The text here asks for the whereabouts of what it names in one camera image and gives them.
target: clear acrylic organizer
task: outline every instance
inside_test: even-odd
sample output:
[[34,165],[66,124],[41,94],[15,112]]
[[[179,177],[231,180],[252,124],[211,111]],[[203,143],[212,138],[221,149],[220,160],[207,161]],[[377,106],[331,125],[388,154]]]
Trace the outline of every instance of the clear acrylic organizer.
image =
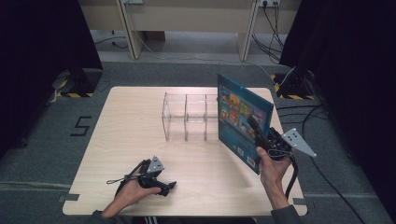
[[219,140],[216,94],[168,94],[163,99],[166,141]]

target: book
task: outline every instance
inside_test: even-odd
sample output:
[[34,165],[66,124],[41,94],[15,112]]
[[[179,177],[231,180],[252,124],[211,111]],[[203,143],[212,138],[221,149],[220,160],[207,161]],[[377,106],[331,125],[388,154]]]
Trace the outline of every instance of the book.
[[248,90],[236,81],[218,74],[219,140],[256,174],[260,157],[256,151],[255,133],[248,117],[258,121],[268,134],[274,104]]

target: gray carpet floor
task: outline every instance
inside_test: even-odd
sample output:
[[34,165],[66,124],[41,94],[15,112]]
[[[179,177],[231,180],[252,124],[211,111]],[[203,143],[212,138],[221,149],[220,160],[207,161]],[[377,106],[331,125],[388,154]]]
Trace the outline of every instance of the gray carpet floor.
[[[302,121],[319,96],[311,100],[285,100],[276,97],[272,80],[255,65],[188,63],[103,63],[104,72],[92,98],[58,97],[42,111],[27,136],[27,147],[14,148],[0,160],[0,223],[84,223],[87,217],[63,214],[63,197],[68,193],[90,141],[92,131],[114,86],[199,86],[216,87],[217,73],[247,87],[272,91],[283,130],[296,128],[318,156],[315,163],[326,178],[344,195],[365,223],[392,223],[377,199],[361,168],[348,152],[326,108],[320,107],[304,130]],[[268,73],[287,73],[281,66],[266,66]],[[75,125],[90,126],[85,136]],[[305,155],[297,155],[299,180],[307,202],[304,223],[361,223],[352,209],[324,180]],[[261,217],[259,223],[273,223]]]

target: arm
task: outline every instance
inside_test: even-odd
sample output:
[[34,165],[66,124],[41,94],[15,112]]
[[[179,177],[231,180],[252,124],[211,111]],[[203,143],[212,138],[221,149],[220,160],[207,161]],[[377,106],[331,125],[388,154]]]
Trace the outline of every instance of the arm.
[[122,187],[114,200],[102,213],[98,211],[93,212],[87,224],[116,223],[116,220],[113,219],[113,217],[115,217],[122,209],[134,203],[138,203],[141,199],[150,194],[160,193],[160,191],[160,188],[143,189],[140,187],[137,179],[131,179]]
[[291,161],[288,158],[274,161],[262,147],[257,147],[257,153],[262,158],[260,161],[260,178],[274,209],[271,214],[275,223],[302,223],[294,206],[289,205],[282,187],[282,178],[288,170]]

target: power strip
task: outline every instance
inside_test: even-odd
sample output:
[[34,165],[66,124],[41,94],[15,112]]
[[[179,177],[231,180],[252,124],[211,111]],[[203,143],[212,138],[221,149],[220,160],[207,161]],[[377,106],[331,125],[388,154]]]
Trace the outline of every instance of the power strip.
[[279,6],[280,0],[259,0],[260,4],[259,7],[263,6],[264,1],[267,2],[267,7],[274,7],[275,3]]

